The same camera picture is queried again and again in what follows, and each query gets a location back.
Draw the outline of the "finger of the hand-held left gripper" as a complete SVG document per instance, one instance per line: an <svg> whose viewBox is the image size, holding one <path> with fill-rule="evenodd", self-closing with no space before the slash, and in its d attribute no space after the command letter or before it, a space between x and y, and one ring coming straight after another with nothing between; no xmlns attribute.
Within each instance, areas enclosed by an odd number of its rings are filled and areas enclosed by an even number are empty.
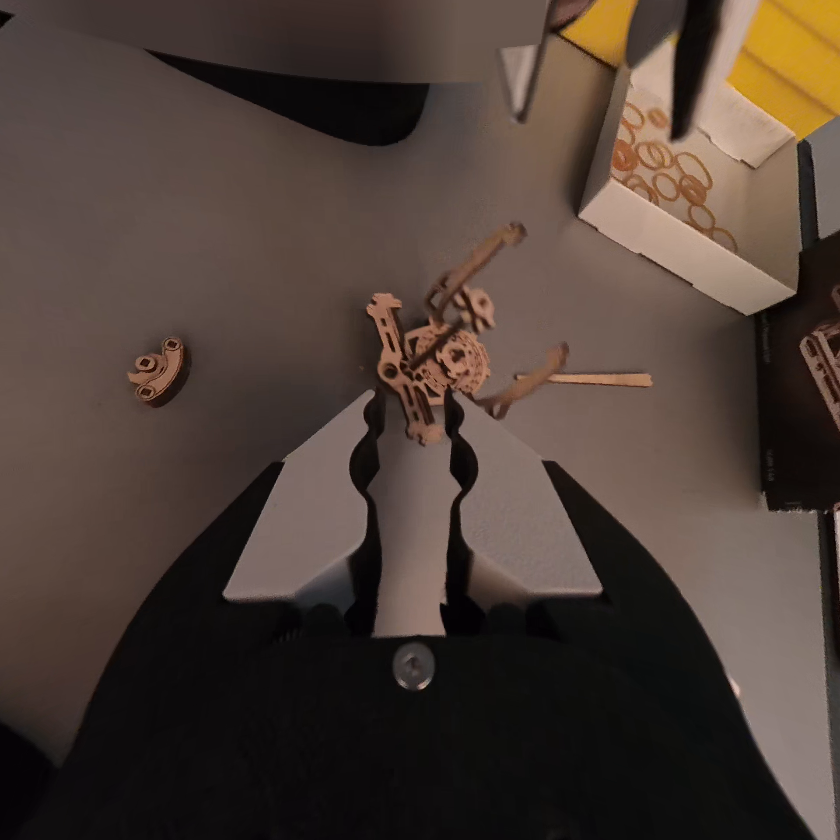
<svg viewBox="0 0 840 840"><path fill-rule="evenodd" d="M629 26L624 95L668 106L670 137L714 144L737 136L742 107L724 93L758 2L641 1Z"/></svg>
<svg viewBox="0 0 840 840"><path fill-rule="evenodd" d="M511 121L524 124L530 114L544 54L553 31L557 1L547 4L540 41L534 45L501 47L497 51L502 90Z"/></svg>

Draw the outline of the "pile of rubber bands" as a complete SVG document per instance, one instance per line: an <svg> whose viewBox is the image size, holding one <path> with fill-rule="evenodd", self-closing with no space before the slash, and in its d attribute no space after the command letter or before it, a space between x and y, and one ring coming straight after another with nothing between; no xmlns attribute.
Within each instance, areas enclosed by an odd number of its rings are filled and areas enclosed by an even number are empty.
<svg viewBox="0 0 840 840"><path fill-rule="evenodd" d="M671 143L669 132L665 110L625 100L613 146L611 178L736 255L738 240L719 225L709 205L714 188L710 170L695 152Z"/></svg>

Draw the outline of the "white cardboard box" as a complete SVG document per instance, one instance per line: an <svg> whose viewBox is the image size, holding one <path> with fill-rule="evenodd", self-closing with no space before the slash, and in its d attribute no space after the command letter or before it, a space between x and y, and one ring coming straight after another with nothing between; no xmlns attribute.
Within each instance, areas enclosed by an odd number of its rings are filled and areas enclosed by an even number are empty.
<svg viewBox="0 0 840 840"><path fill-rule="evenodd" d="M622 117L623 69L618 71L579 218L619 245L650 259L719 303L751 315L797 290L802 234L795 134L727 84L741 106L731 143L712 143L698 130L678 148L695 152L712 174L709 205L738 240L735 255L636 196L610 175Z"/></svg>

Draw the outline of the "curved wooden part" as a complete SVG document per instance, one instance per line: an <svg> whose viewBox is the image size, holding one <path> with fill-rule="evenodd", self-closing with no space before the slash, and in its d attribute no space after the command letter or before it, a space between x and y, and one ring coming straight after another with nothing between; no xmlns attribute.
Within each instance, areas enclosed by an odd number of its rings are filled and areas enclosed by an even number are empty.
<svg viewBox="0 0 840 840"><path fill-rule="evenodd" d="M162 407L177 396L186 383L191 363L192 357L184 342L170 336L162 340L159 352L137 357L127 378L142 404Z"/></svg>

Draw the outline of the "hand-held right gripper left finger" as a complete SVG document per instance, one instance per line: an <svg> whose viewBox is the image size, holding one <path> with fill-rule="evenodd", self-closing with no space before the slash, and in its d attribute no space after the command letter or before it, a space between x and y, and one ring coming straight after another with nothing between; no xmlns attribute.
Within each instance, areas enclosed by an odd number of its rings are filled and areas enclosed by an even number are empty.
<svg viewBox="0 0 840 840"><path fill-rule="evenodd" d="M381 435L382 391L366 391L283 459L226 601L331 605L352 634L373 634L382 543L369 487Z"/></svg>

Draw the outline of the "black padded cushion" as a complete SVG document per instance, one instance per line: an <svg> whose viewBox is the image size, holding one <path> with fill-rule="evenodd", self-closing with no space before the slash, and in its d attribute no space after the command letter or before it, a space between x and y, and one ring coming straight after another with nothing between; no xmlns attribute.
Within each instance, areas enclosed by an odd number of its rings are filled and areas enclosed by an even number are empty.
<svg viewBox="0 0 840 840"><path fill-rule="evenodd" d="M430 85L290 76L149 54L181 73L338 140L370 147L397 144L423 115Z"/></svg>

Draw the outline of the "black model kit box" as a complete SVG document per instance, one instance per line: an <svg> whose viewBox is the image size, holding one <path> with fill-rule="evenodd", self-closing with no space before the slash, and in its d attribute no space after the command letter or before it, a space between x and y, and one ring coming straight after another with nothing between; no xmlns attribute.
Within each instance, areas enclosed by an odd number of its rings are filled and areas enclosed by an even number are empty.
<svg viewBox="0 0 840 840"><path fill-rule="evenodd" d="M800 254L791 298L758 318L761 485L773 511L839 502L839 233Z"/></svg>

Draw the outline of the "wooden gear model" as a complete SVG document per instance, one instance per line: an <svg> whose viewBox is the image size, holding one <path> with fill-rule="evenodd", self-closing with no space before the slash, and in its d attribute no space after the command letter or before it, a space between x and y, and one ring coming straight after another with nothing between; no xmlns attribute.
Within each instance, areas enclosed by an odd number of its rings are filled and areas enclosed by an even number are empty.
<svg viewBox="0 0 840 840"><path fill-rule="evenodd" d="M489 354L479 336L496 327L495 306L474 277L505 248L519 245L527 230L505 224L479 244L456 268L429 288L423 306L427 324L405 331L402 302L389 292L375 293L366 307L381 342L377 374L398 397L406 436L426 446L443 440L445 430L433 409L447 392L475 396L490 375Z"/></svg>

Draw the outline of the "long wooden lever part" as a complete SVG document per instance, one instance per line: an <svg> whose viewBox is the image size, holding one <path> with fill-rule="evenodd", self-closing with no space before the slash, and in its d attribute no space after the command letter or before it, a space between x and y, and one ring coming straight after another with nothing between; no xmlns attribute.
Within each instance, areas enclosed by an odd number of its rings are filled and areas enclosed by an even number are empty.
<svg viewBox="0 0 840 840"><path fill-rule="evenodd" d="M561 343L546 353L545 362L525 374L517 374L514 382L501 392L476 400L476 404L491 418L502 421L511 408L549 383L550 377L562 372L569 356L569 346Z"/></svg>

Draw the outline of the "yellow plastic bin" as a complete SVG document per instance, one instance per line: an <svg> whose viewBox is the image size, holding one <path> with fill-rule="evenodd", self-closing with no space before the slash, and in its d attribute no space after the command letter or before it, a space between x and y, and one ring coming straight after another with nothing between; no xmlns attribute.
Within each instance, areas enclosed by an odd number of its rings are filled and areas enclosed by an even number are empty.
<svg viewBox="0 0 840 840"><path fill-rule="evenodd" d="M610 67L637 2L598 1L562 37ZM762 1L728 83L798 140L839 114L839 2Z"/></svg>

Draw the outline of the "flat wooden stick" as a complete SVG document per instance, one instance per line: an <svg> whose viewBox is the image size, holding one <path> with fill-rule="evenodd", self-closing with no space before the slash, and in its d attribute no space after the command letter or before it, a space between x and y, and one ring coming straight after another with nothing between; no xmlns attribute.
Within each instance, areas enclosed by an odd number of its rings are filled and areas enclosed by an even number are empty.
<svg viewBox="0 0 840 840"><path fill-rule="evenodd" d="M562 374L554 373L549 375L546 382L551 384L568 385L598 385L618 387L641 387L653 386L653 378L647 373L621 373L621 374Z"/></svg>

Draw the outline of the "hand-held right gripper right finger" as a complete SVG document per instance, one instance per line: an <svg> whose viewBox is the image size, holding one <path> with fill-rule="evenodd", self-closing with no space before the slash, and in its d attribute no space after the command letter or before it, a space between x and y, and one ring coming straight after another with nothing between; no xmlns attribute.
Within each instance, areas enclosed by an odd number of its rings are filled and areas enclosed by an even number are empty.
<svg viewBox="0 0 840 840"><path fill-rule="evenodd" d="M466 397L445 396L449 515L445 633L480 632L499 606L596 599L603 584L543 459Z"/></svg>

